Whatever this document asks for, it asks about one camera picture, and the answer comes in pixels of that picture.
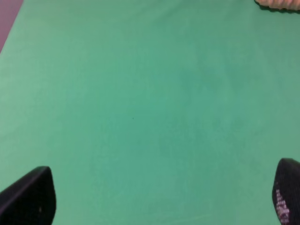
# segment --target green surface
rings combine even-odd
[[[54,225],[279,224],[299,24],[252,0],[26,0],[0,55],[0,188],[49,165]]]

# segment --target yoga mat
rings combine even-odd
[[[299,14],[252,0],[27,0],[0,54],[0,189],[54,225],[273,225],[300,160]]]
[[[23,0],[0,0],[0,53]]]

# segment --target purple floor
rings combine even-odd
[[[22,3],[23,0],[0,0],[0,52]]]

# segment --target green mat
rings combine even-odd
[[[0,55],[0,188],[54,225],[273,225],[300,158],[300,15],[252,0],[27,0]]]

